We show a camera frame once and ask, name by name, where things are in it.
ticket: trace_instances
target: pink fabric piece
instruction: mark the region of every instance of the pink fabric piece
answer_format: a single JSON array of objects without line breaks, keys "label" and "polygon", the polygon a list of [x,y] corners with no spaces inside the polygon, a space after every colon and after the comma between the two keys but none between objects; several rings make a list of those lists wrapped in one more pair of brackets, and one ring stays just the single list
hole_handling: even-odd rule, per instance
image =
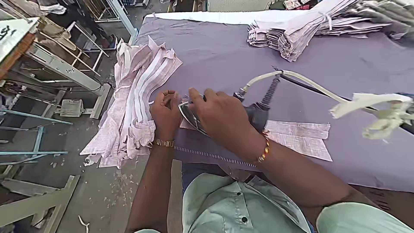
[{"label": "pink fabric piece", "polygon": [[117,45],[115,101],[98,133],[80,155],[90,164],[101,158],[99,167],[120,168],[126,159],[148,155],[155,124],[149,112],[149,96],[162,86],[182,64],[174,50],[158,46],[149,36],[148,45]]},{"label": "pink fabric piece", "polygon": [[[186,120],[181,122],[180,128],[196,130]],[[269,131],[268,137],[270,140],[291,148],[300,154],[332,162],[332,158],[322,140],[322,138],[326,139],[328,137],[329,128],[330,124],[270,120],[267,121],[265,126],[265,130]]]}]

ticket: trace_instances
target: purple table cover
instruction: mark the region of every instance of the purple table cover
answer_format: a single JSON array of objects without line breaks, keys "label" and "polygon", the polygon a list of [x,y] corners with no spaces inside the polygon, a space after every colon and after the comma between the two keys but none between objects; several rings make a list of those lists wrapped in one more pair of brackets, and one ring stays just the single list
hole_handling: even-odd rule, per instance
[{"label": "purple table cover", "polygon": [[[187,94],[189,87],[201,92],[210,87],[231,95],[251,78],[272,72],[272,66],[298,72],[347,98],[354,92],[414,93],[414,49],[401,47],[382,33],[370,34],[368,39],[315,37],[293,63],[273,49],[250,47],[246,25],[147,18],[137,44],[147,43],[147,35],[157,43],[165,42],[183,61],[161,87],[181,95]],[[270,83],[271,78],[254,84],[243,104],[261,100]],[[310,158],[312,161],[350,184],[414,192],[414,136],[396,129],[386,142],[365,139],[362,129],[375,117],[356,111],[335,120],[328,112],[335,104],[333,99],[282,80],[273,96],[269,119],[330,123],[329,137],[324,141],[333,162]],[[176,145],[237,159],[210,138],[188,129],[179,130]],[[178,150],[176,158],[193,163],[221,161]]]}]

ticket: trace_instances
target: person's left hand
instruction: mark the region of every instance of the person's left hand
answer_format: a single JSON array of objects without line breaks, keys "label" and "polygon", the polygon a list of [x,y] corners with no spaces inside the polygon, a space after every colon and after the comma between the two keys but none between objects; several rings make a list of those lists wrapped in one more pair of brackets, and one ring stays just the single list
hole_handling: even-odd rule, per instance
[{"label": "person's left hand", "polygon": [[174,90],[165,90],[156,96],[149,108],[155,122],[155,138],[164,141],[174,140],[174,135],[182,120],[178,102],[178,92]]}]

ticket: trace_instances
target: person's right hand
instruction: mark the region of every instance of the person's right hand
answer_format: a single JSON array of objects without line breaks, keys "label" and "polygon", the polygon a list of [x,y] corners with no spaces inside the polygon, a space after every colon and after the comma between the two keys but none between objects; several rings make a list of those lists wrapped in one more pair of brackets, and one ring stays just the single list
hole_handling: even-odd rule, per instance
[{"label": "person's right hand", "polygon": [[261,156],[266,146],[265,138],[250,124],[238,99],[209,88],[204,92],[206,101],[194,88],[188,93],[193,101],[190,109],[198,115],[211,138],[246,162],[256,161]]}]

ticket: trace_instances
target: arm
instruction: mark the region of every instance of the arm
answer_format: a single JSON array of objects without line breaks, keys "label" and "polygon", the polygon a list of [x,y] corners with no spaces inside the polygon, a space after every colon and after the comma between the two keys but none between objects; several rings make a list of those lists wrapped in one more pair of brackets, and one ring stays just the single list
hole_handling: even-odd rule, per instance
[{"label": "arm", "polygon": [[[180,126],[178,93],[164,91],[157,95],[150,108],[155,121],[155,138],[164,141],[174,139]],[[171,164],[174,149],[154,145],[151,149],[144,174],[135,193],[126,233],[141,229],[167,232],[167,211],[171,187]]]},{"label": "arm", "polygon": [[[264,152],[265,138],[250,125],[241,102],[211,89],[205,91],[205,102],[197,90],[190,89],[189,93],[194,102],[190,107],[209,136],[244,161],[257,161]],[[323,167],[273,141],[265,161],[255,164],[273,184],[302,206],[329,205],[353,192],[348,184]]]}]

